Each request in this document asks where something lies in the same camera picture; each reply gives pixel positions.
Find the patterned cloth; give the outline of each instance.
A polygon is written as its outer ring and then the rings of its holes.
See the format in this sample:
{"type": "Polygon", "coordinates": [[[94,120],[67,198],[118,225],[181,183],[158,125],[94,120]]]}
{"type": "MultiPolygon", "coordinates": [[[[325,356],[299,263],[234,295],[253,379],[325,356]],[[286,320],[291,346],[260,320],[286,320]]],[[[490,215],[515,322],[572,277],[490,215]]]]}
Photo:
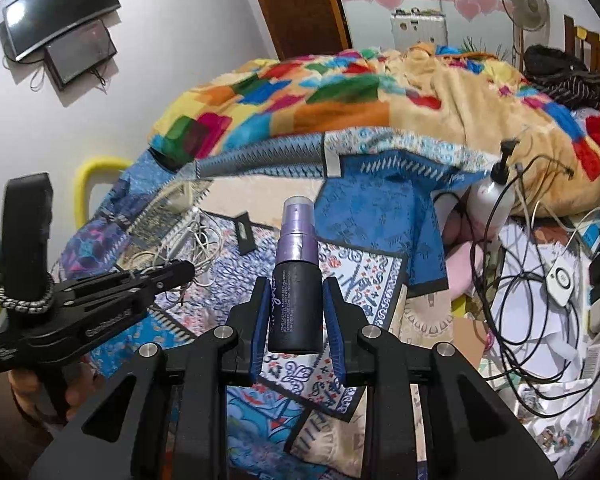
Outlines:
{"type": "MultiPolygon", "coordinates": [[[[192,341],[192,335],[164,314],[152,312],[143,321],[125,330],[91,352],[92,362],[110,377],[133,352],[147,342],[173,348],[192,341]]],[[[347,480],[326,466],[303,463],[284,452],[287,439],[304,412],[304,407],[263,384],[253,388],[226,389],[228,455],[234,466],[261,480],[347,480]]],[[[169,460],[177,428],[178,404],[167,439],[169,460]]]]}
{"type": "Polygon", "coordinates": [[[69,240],[60,256],[62,280],[109,270],[128,242],[127,231],[160,188],[173,178],[147,150],[122,173],[93,218],[69,240]]]}
{"type": "MultiPolygon", "coordinates": [[[[222,229],[224,246],[216,260],[211,286],[192,285],[182,305],[168,315],[196,335],[226,321],[230,309],[251,295],[258,276],[270,276],[276,257],[277,234],[270,228],[254,226],[257,249],[245,256],[238,253],[234,223],[215,218],[222,229]]],[[[324,278],[336,276],[346,301],[365,311],[369,323],[388,328],[404,274],[402,259],[361,250],[320,243],[320,270],[324,278]]],[[[158,296],[158,305],[168,306],[167,295],[158,296]]],[[[266,352],[261,382],[305,406],[350,420],[363,388],[344,388],[333,373],[326,329],[321,354],[296,356],[266,352]]]]}
{"type": "Polygon", "coordinates": [[[448,288],[445,253],[431,193],[467,188],[485,173],[467,173],[402,150],[345,156],[342,177],[329,178],[315,203],[324,240],[407,259],[410,294],[448,288]]]}

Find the hand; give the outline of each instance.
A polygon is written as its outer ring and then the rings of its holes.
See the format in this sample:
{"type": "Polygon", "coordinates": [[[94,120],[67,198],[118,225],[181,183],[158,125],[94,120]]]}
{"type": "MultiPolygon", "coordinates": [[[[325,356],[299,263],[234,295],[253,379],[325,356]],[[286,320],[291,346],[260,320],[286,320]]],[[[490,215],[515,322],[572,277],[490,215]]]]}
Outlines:
{"type": "MultiPolygon", "coordinates": [[[[30,370],[19,368],[8,372],[9,382],[16,402],[22,410],[35,420],[40,420],[36,412],[36,396],[40,390],[40,380],[30,370]]],[[[80,362],[80,375],[68,385],[64,398],[70,408],[66,412],[67,420],[71,420],[80,405],[104,383],[104,377],[97,374],[86,362],[80,362]]]]}

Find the wooden door frame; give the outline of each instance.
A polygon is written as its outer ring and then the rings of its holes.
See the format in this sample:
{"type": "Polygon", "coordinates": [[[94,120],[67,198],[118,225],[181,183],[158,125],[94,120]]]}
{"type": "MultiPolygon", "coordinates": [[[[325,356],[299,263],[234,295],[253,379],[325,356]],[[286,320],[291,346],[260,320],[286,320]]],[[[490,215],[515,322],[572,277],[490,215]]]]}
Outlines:
{"type": "MultiPolygon", "coordinates": [[[[331,3],[331,10],[333,11],[333,16],[336,21],[336,26],[338,27],[338,36],[340,38],[340,44],[343,50],[347,50],[351,48],[349,43],[349,35],[347,33],[347,25],[343,19],[342,12],[340,10],[340,5],[338,0],[329,0],[331,3]]],[[[260,9],[262,10],[262,15],[264,16],[264,21],[267,23],[267,28],[269,29],[269,33],[271,34],[271,40],[273,41],[273,46],[276,48],[276,52],[278,53],[278,57],[280,59],[286,59],[286,55],[280,45],[280,41],[278,40],[278,33],[276,32],[276,27],[273,25],[273,21],[271,20],[269,13],[267,12],[266,6],[263,4],[264,0],[258,0],[260,4],[260,9]]]]}

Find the yellow handle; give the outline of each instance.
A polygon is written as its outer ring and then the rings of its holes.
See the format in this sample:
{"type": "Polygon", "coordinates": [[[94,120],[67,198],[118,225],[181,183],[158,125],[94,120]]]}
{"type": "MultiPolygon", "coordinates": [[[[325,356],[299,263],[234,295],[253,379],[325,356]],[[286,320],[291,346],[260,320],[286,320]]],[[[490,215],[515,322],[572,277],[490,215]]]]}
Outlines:
{"type": "Polygon", "coordinates": [[[97,156],[88,160],[75,173],[74,184],[74,216],[75,228],[79,229],[87,223],[87,182],[96,171],[125,171],[133,162],[118,156],[97,156]]]}

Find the black wall-mounted device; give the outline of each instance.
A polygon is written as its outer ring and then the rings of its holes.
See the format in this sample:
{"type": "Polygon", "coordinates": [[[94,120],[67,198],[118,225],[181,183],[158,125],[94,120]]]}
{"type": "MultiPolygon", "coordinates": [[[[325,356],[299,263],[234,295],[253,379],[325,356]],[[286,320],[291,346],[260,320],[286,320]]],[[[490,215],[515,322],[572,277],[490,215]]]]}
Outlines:
{"type": "Polygon", "coordinates": [[[117,53],[102,20],[70,30],[45,46],[45,64],[59,89],[117,53]]]}

